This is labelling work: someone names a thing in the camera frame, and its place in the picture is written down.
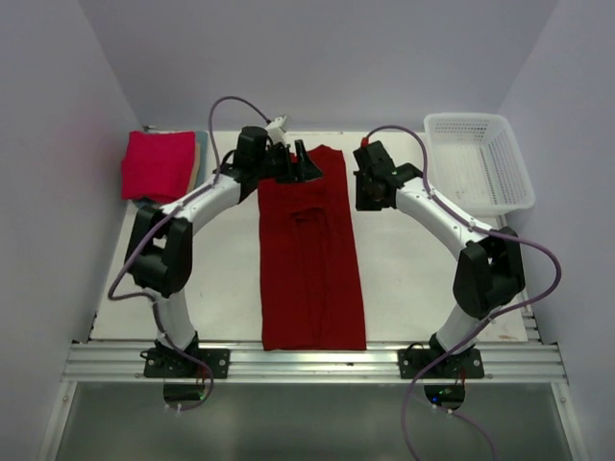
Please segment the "dark red t shirt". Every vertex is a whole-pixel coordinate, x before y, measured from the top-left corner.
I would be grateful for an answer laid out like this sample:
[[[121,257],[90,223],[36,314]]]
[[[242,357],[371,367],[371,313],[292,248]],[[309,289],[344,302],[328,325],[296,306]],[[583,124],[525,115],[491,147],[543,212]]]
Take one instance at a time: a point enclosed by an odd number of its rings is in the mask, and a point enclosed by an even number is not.
[[[363,351],[366,326],[342,152],[309,153],[313,182],[258,186],[261,341],[268,351]]]

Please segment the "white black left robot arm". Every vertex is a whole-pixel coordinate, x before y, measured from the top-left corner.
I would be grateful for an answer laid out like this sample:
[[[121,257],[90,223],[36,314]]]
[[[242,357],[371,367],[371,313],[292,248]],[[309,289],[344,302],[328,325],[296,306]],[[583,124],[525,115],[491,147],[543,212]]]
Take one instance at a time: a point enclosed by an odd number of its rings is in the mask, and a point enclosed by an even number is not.
[[[210,179],[180,199],[144,206],[135,216],[121,272],[130,274],[152,306],[158,337],[144,352],[148,377],[214,380],[228,363],[200,349],[185,286],[193,269],[194,236],[222,212],[244,202],[264,180],[297,184],[320,180],[303,140],[287,144],[273,127],[243,128],[235,148],[216,159]]]

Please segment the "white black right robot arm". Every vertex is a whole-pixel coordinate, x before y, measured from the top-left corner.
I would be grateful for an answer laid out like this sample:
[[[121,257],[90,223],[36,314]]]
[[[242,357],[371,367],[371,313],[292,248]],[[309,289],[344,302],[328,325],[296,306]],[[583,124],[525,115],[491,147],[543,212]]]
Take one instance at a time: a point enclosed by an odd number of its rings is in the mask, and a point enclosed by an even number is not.
[[[411,344],[398,352],[400,375],[410,378],[482,378],[476,351],[476,329],[491,314],[525,289],[526,280],[516,232],[502,237],[482,235],[476,221],[455,204],[436,196],[431,184],[410,163],[394,164],[379,141],[363,139],[354,152],[357,162],[356,208],[394,208],[435,236],[455,258],[455,306],[429,343]]]

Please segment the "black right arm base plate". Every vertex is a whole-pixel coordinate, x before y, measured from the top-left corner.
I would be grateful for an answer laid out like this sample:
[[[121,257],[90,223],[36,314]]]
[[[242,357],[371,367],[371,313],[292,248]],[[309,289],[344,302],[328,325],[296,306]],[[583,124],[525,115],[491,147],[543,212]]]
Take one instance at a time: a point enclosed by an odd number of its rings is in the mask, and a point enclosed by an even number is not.
[[[417,343],[397,350],[397,364],[401,379],[414,379],[424,368],[436,360],[436,350],[424,348]],[[471,348],[460,354],[452,354],[427,370],[421,379],[481,379],[485,377],[480,352]]]

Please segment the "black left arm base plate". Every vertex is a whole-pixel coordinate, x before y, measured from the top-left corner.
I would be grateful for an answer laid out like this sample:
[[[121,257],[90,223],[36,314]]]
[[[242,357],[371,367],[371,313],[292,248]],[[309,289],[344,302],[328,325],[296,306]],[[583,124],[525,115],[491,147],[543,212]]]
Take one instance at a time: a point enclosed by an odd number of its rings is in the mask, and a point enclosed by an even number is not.
[[[231,351],[228,349],[196,348],[186,352],[185,358],[166,347],[142,351],[139,356],[145,361],[143,375],[148,378],[197,378],[224,379],[228,376]]]

